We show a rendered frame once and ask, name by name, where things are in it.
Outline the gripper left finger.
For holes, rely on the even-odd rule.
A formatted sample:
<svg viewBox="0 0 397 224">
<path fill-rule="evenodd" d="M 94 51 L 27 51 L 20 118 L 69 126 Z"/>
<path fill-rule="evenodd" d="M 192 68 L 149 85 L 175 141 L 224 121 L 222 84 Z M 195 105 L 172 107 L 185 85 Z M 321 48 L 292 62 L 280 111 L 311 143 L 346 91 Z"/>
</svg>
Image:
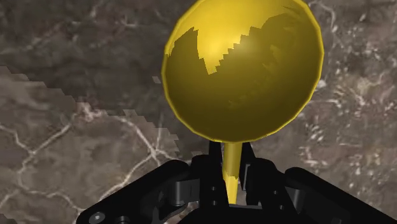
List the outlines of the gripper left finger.
<svg viewBox="0 0 397 224">
<path fill-rule="evenodd" d="M 211 141 L 207 154 L 164 163 L 81 212 L 76 224 L 164 224 L 191 202 L 202 211 L 228 208 L 221 159 Z"/>
</svg>

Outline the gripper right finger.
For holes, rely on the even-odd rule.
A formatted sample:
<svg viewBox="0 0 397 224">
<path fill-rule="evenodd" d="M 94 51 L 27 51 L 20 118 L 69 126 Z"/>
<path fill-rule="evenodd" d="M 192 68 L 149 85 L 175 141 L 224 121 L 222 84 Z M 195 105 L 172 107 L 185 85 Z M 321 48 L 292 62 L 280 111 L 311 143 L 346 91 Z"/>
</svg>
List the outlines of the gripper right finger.
<svg viewBox="0 0 397 224">
<path fill-rule="evenodd" d="M 397 224 L 397 220 L 300 167 L 279 171 L 242 144 L 246 204 L 261 205 L 268 224 Z"/>
</svg>

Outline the yellow round ladle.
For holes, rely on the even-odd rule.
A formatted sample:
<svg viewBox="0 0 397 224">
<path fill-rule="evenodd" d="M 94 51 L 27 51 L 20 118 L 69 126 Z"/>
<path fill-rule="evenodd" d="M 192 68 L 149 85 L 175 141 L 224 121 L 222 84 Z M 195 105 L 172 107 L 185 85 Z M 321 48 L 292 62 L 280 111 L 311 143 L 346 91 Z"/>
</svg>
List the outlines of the yellow round ladle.
<svg viewBox="0 0 397 224">
<path fill-rule="evenodd" d="M 237 200 L 242 145 L 276 133 L 321 77 L 320 26 L 305 0 L 197 0 L 164 49 L 162 83 L 177 118 L 225 145 L 223 179 Z"/>
</svg>

